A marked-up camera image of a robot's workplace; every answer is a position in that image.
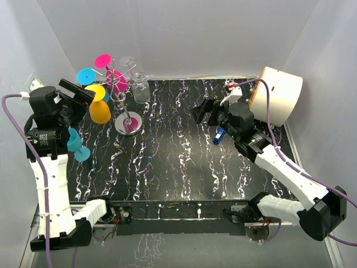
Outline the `yellow wine glass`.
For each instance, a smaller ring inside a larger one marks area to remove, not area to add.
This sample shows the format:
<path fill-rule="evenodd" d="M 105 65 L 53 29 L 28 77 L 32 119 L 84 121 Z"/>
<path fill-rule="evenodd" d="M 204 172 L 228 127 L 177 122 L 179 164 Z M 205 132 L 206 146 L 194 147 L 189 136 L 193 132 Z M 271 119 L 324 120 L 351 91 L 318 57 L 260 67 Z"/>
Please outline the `yellow wine glass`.
<path fill-rule="evenodd" d="M 85 89 L 95 93 L 94 99 L 89 106 L 92 121 L 100 125 L 106 124 L 111 118 L 109 106 L 104 101 L 106 90 L 98 84 L 88 85 Z"/>

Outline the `teal wine glass front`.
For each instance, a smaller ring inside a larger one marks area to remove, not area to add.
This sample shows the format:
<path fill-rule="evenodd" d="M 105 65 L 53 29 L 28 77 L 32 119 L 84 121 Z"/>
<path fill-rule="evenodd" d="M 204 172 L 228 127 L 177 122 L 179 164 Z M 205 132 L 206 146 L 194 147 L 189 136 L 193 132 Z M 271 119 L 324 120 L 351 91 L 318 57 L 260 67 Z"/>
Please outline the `teal wine glass front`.
<path fill-rule="evenodd" d="M 86 161 L 90 157 L 90 150 L 83 146 L 82 139 L 74 128 L 68 129 L 70 138 L 67 142 L 67 150 L 74 153 L 77 161 Z"/>

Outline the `blue wine glass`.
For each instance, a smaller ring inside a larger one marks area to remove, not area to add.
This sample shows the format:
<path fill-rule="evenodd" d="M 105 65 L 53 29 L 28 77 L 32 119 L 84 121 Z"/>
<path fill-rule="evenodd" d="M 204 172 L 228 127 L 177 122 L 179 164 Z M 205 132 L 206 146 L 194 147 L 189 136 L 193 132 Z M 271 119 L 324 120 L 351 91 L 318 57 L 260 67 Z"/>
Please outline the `blue wine glass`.
<path fill-rule="evenodd" d="M 94 81 L 96 75 L 97 73 L 94 69 L 84 68 L 77 73 L 76 80 L 80 85 L 84 86 L 86 90 L 95 93 L 93 102 L 104 101 L 107 103 L 109 100 L 109 93 L 105 89 L 103 82 Z"/>

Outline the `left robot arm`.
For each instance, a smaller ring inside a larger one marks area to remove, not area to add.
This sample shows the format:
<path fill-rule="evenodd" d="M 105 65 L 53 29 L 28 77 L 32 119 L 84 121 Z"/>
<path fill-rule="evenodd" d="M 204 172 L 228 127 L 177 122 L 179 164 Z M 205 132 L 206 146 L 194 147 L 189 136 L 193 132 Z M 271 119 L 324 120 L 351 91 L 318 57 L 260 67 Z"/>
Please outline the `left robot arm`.
<path fill-rule="evenodd" d="M 108 223 L 115 216 L 114 207 L 104 197 L 92 198 L 72 213 L 67 187 L 68 152 L 70 146 L 81 141 L 70 127 L 83 119 L 95 94 L 65 79 L 59 85 L 74 95 L 45 86 L 39 79 L 34 79 L 30 91 L 23 94 L 33 111 L 24 127 L 39 208 L 38 234 L 30 242 L 33 252 L 88 246 L 96 222 Z"/>

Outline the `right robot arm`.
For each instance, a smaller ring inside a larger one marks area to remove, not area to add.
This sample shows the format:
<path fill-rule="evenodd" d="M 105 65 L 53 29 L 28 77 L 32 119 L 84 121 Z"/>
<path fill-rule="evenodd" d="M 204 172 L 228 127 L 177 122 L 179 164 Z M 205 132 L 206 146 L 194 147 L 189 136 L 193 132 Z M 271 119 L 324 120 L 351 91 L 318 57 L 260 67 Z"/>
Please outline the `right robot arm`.
<path fill-rule="evenodd" d="M 297 198 L 288 200 L 260 192 L 239 212 L 225 209 L 229 218 L 257 222 L 278 218 L 299 225 L 317 241 L 323 241 L 346 218 L 345 190 L 339 186 L 330 190 L 308 179 L 269 136 L 255 127 L 254 115 L 246 103 L 220 105 L 216 99 L 205 99 L 190 112 L 197 124 L 209 113 L 208 126 L 226 131 L 240 154 L 273 175 Z"/>

